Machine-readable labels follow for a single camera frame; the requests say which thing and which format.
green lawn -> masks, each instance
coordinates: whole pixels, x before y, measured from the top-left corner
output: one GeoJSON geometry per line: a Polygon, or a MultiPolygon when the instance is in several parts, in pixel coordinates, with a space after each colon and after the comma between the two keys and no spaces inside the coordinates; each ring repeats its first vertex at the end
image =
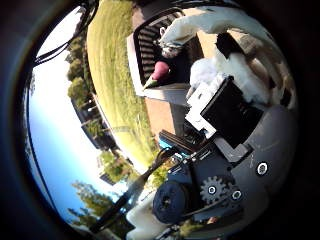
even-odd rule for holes
{"type": "Polygon", "coordinates": [[[88,58],[93,83],[115,138],[144,166],[157,151],[144,99],[135,95],[126,53],[126,37],[132,33],[132,3],[104,0],[89,26],[88,58]]]}

screw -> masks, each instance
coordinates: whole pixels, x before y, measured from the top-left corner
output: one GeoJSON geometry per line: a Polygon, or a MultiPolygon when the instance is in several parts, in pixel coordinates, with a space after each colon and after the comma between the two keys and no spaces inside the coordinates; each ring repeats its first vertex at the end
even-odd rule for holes
{"type": "Polygon", "coordinates": [[[258,167],[257,167],[257,173],[260,176],[263,176],[267,173],[268,171],[268,165],[265,162],[259,163],[258,167]]]}
{"type": "Polygon", "coordinates": [[[216,188],[214,186],[211,186],[208,188],[208,193],[213,195],[213,194],[215,194],[215,192],[216,192],[216,188]]]}
{"type": "Polygon", "coordinates": [[[233,200],[239,200],[241,196],[242,196],[242,193],[239,190],[237,190],[232,193],[231,197],[233,200]]]}

gear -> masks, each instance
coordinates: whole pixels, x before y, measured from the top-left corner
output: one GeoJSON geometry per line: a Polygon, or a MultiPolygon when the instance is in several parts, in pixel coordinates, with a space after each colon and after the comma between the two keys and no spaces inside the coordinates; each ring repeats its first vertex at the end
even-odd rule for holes
{"type": "Polygon", "coordinates": [[[204,180],[201,189],[200,195],[207,204],[219,201],[219,198],[228,192],[227,185],[217,176],[204,180]]]}

blue sky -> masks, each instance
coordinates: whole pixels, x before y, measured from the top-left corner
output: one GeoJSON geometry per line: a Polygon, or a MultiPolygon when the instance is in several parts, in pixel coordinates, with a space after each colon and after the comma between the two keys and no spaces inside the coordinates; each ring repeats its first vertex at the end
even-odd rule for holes
{"type": "MultiPolygon", "coordinates": [[[[39,54],[57,47],[74,32],[79,15],[72,12],[51,33],[39,54]]],[[[30,97],[30,129],[35,153],[53,201],[65,219],[67,208],[83,206],[71,186],[75,181],[92,184],[108,193],[111,187],[98,177],[97,150],[81,129],[67,96],[70,82],[65,61],[68,52],[34,68],[35,91],[30,97]]]]}

black cable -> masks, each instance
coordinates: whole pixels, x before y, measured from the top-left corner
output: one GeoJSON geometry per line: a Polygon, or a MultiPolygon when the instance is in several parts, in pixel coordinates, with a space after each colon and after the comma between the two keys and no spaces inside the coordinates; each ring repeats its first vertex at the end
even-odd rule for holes
{"type": "Polygon", "coordinates": [[[149,176],[157,170],[169,157],[177,153],[179,150],[175,147],[163,148],[157,154],[154,163],[148,170],[135,180],[129,189],[109,208],[89,229],[92,233],[97,233],[106,224],[106,222],[115,216],[119,210],[129,201],[133,194],[142,189],[149,176]]]}
{"type": "Polygon", "coordinates": [[[60,53],[62,53],[65,49],[67,49],[67,47],[71,44],[71,42],[77,38],[88,26],[89,24],[92,22],[93,18],[95,17],[98,8],[99,8],[99,0],[93,0],[93,4],[89,4],[89,0],[87,1],[83,1],[80,6],[85,8],[86,11],[84,13],[84,15],[82,16],[82,21],[80,22],[80,26],[79,26],[79,30],[78,32],[76,32],[72,38],[70,38],[67,42],[61,44],[60,46],[56,47],[55,49],[52,49],[49,52],[46,52],[42,55],[40,55],[39,57],[37,57],[34,60],[34,67],[48,62],[51,59],[57,57],[60,53]]]}

